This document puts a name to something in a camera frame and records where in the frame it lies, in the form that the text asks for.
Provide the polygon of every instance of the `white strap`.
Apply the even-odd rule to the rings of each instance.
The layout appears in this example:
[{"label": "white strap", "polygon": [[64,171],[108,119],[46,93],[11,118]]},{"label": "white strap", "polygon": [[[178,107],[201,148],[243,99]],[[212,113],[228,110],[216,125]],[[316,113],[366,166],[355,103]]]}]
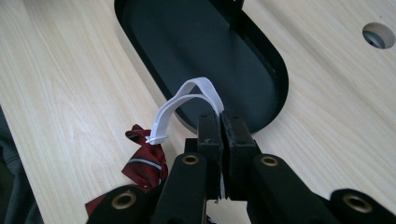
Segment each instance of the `white strap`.
[{"label": "white strap", "polygon": [[[200,89],[202,94],[189,94],[195,86]],[[174,97],[172,97],[158,110],[154,124],[151,128],[151,135],[146,137],[146,142],[151,145],[163,143],[168,137],[166,135],[166,129],[173,112],[179,106],[193,98],[201,98],[210,103],[213,110],[218,115],[218,118],[220,113],[224,110],[223,103],[209,79],[206,77],[190,79],[180,87]]]}]

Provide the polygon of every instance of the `brass grommet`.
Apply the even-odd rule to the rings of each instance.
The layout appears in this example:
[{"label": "brass grommet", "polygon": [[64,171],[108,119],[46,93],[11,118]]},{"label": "brass grommet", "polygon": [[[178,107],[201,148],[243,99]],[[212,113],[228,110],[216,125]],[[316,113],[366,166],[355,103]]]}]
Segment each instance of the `brass grommet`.
[{"label": "brass grommet", "polygon": [[111,201],[111,205],[115,209],[125,209],[129,208],[135,202],[136,195],[131,191],[127,191],[114,197],[113,201]]},{"label": "brass grommet", "polygon": [[198,163],[199,158],[197,156],[189,155],[189,156],[183,157],[183,159],[181,159],[181,160],[184,162],[184,164],[194,165],[194,164]]},{"label": "brass grommet", "polygon": [[361,212],[361,213],[370,213],[373,211],[373,207],[367,203],[363,198],[353,195],[353,194],[347,194],[344,195],[343,201],[346,205],[348,205],[350,208]]},{"label": "brass grommet", "polygon": [[270,157],[270,156],[264,156],[260,159],[260,161],[267,166],[277,166],[278,165],[277,159],[275,159],[274,157]]}]

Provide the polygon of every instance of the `wooden table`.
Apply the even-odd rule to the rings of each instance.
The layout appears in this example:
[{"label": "wooden table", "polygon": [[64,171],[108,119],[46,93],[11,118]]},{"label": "wooden table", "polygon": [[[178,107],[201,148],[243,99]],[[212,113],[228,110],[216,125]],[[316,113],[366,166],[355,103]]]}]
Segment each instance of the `wooden table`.
[{"label": "wooden table", "polygon": [[[244,10],[289,71],[288,100],[255,133],[315,193],[366,192],[396,213],[396,47],[363,27],[396,32],[395,1],[247,0]],[[84,203],[130,183],[137,150],[124,132],[149,128],[164,97],[121,30],[112,0],[0,0],[0,103],[44,220],[83,223]],[[173,118],[170,165],[186,137]],[[208,202],[219,223],[248,223],[245,203]]]}]

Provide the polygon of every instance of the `light wood surface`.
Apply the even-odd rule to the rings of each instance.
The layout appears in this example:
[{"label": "light wood surface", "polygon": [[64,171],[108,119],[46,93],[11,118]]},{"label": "light wood surface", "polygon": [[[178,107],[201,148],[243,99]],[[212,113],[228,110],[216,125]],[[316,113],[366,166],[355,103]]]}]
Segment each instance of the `light wood surface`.
[{"label": "light wood surface", "polygon": [[[315,193],[353,188],[396,213],[394,1],[247,0],[244,10],[282,55],[289,97],[253,135]],[[0,0],[0,104],[46,223],[83,223],[84,203],[129,183],[137,150],[124,132],[149,128],[164,98],[121,30],[112,0]],[[173,118],[170,165],[186,137]],[[248,223],[245,203],[208,203],[218,223]]]}]

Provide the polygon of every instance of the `circular hole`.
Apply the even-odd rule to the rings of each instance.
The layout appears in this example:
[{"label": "circular hole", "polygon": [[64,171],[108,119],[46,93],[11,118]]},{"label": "circular hole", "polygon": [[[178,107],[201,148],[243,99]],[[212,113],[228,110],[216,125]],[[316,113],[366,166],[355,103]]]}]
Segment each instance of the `circular hole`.
[{"label": "circular hole", "polygon": [[261,159],[262,163],[267,166],[276,166],[278,165],[277,160],[274,157],[265,156]]},{"label": "circular hole", "polygon": [[183,157],[183,159],[181,159],[185,164],[188,165],[194,165],[196,163],[198,163],[199,158],[196,156],[185,156]]},{"label": "circular hole", "polygon": [[136,202],[136,195],[128,191],[114,197],[113,201],[111,202],[111,205],[115,209],[125,209],[125,208],[129,208],[135,202]]},{"label": "circular hole", "polygon": [[377,22],[365,25],[362,34],[367,43],[378,49],[389,49],[396,41],[395,34],[388,26]]},{"label": "circular hole", "polygon": [[356,195],[347,194],[343,197],[343,200],[346,205],[358,212],[370,213],[373,211],[373,207],[369,203]]}]

